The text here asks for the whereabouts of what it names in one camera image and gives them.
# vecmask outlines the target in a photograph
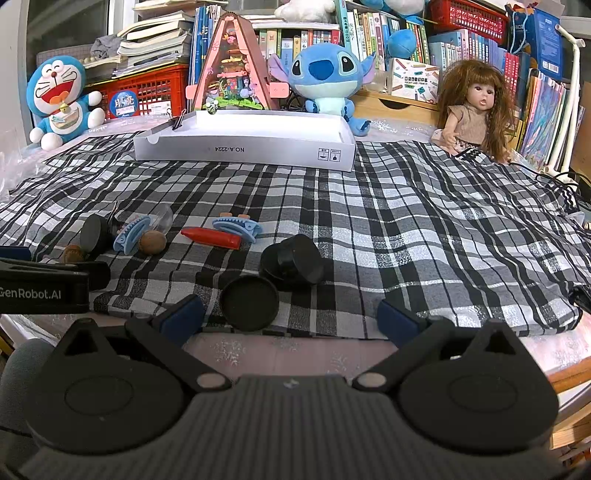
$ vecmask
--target gray cloth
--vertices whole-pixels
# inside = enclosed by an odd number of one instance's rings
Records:
[[[196,293],[206,306],[203,328],[229,331],[222,288],[256,274],[267,246],[302,233],[327,259],[324,281],[281,291],[265,333],[383,338],[376,313],[386,295],[421,317],[470,327],[497,318],[519,335],[560,333],[578,323],[581,311],[569,295],[591,285],[591,231],[566,218],[570,188],[519,166],[493,163],[473,148],[450,157],[408,141],[357,143],[350,173],[140,163],[132,137],[88,138],[47,160],[48,172],[0,205],[0,244],[30,246],[36,261],[59,261],[79,242],[83,220],[107,215],[114,201],[122,221],[171,207],[162,254],[109,250],[98,257],[109,264],[111,282],[91,295],[97,312],[159,314]],[[263,233],[239,250],[192,244],[180,233],[211,228],[222,212],[249,214]]]
[[[45,340],[27,340],[8,358],[0,377],[0,426],[29,434],[24,406],[27,394],[53,352]]]
[[[90,55],[97,59],[107,59],[117,55],[119,45],[121,45],[122,37],[118,37],[116,34],[105,35],[95,40],[90,48]]]

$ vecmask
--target red plastic crate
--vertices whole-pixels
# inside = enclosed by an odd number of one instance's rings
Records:
[[[148,105],[170,100],[173,116],[178,116],[186,106],[185,88],[187,86],[188,65],[175,65],[153,72],[140,73],[121,80],[94,85],[89,90],[103,94],[100,103],[106,117],[114,118],[109,111],[109,97],[121,90],[137,91],[139,114],[148,115]]]
[[[437,22],[433,26],[437,32],[467,28],[499,44],[505,41],[508,22],[505,14],[468,0],[431,0],[429,8],[431,19]]]

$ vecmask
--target stitch nose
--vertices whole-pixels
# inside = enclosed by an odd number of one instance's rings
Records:
[[[334,70],[335,68],[330,60],[313,61],[308,66],[308,71],[316,80],[326,80]]]

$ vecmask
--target stitch plush toy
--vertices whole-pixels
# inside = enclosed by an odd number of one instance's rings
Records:
[[[318,43],[305,48],[294,59],[289,71],[277,55],[269,58],[269,71],[280,82],[306,101],[310,113],[342,115],[354,135],[364,137],[369,132],[369,120],[353,118],[355,106],[348,99],[364,83],[374,78],[374,56],[359,61],[345,48],[333,43]]]

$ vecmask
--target blue sticker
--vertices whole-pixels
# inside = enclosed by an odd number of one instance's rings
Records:
[[[134,116],[139,110],[138,96],[131,90],[117,92],[109,102],[109,110],[117,118]]]

